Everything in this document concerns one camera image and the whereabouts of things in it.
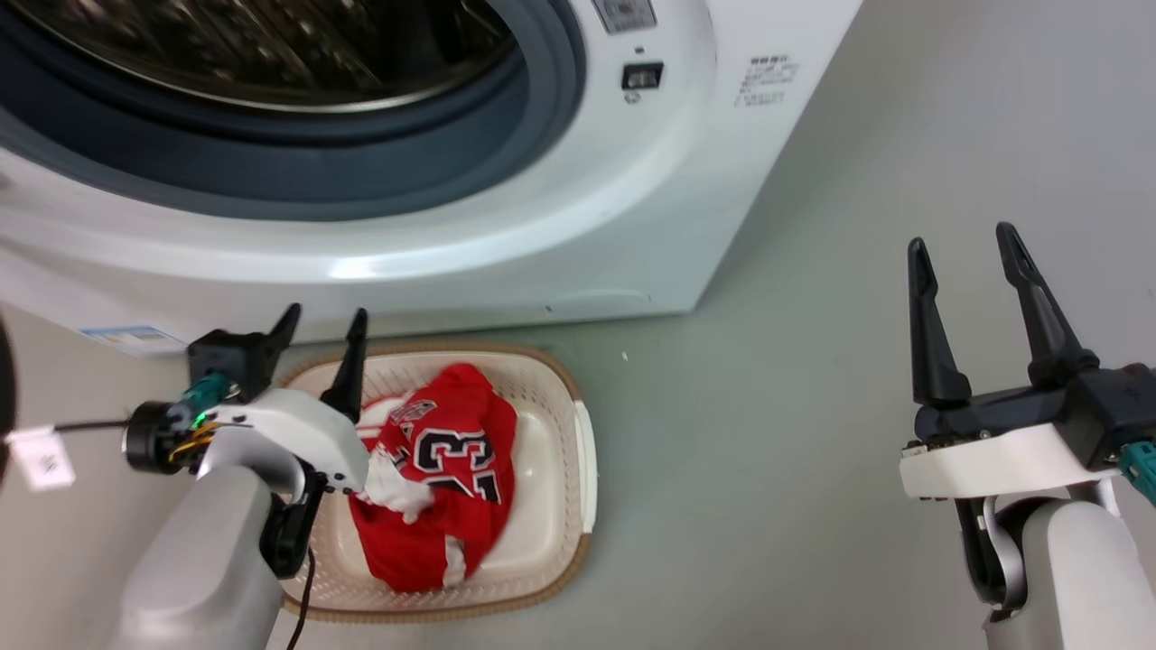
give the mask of washing machine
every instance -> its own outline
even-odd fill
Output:
[[[694,309],[860,0],[0,0],[0,300],[131,353]]]

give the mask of clothes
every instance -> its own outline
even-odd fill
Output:
[[[468,364],[446,368],[390,413],[365,441],[365,492],[349,501],[373,576],[424,591],[477,570],[510,516],[517,423]]]

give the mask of basket rim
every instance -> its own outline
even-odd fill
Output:
[[[562,379],[563,385],[566,387],[566,392],[570,393],[570,398],[573,401],[581,401],[581,392],[578,390],[578,383],[575,382],[573,376],[570,375],[570,371],[562,364],[561,361],[542,349],[518,344],[489,341],[414,341],[387,344],[383,346],[375,346],[366,350],[365,359],[373,356],[443,352],[509,354],[533,359],[549,368],[560,379]],[[276,381],[276,385],[279,387],[286,387],[305,372],[321,365],[340,362],[341,359],[342,355],[338,353],[323,355],[318,359],[299,363],[290,371],[286,372],[284,376],[279,378]],[[570,559],[570,563],[562,571],[562,575],[557,577],[557,579],[546,588],[526,596],[518,596],[481,605],[451,607],[427,612],[358,612],[349,610],[310,607],[305,613],[305,618],[311,621],[355,625],[435,623],[525,610],[555,597],[558,592],[569,586],[576,577],[578,577],[578,573],[581,570],[581,567],[586,561],[586,554],[590,552],[591,537],[592,533],[587,532],[583,533],[581,537],[578,538],[578,546],[575,548],[573,557]],[[299,615],[301,600],[289,596],[289,593],[284,593],[282,608],[290,612],[292,615]]]

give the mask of white tag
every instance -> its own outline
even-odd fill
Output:
[[[76,482],[76,473],[55,427],[13,431],[7,441],[32,492],[66,488]]]

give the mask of white plastic basket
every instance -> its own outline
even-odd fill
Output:
[[[517,610],[550,598],[578,574],[594,529],[598,470],[590,415],[573,378],[558,361],[521,346],[394,346],[373,350],[365,360],[362,402],[420,389],[453,363],[477,367],[518,412],[517,487],[502,538],[465,583],[399,593],[370,575],[348,497],[326,496],[311,540],[317,571],[310,619],[422,622]],[[310,364],[283,385],[319,396],[333,382],[339,364],[338,360]],[[307,562],[297,577],[283,582],[288,610],[299,608],[306,568]]]

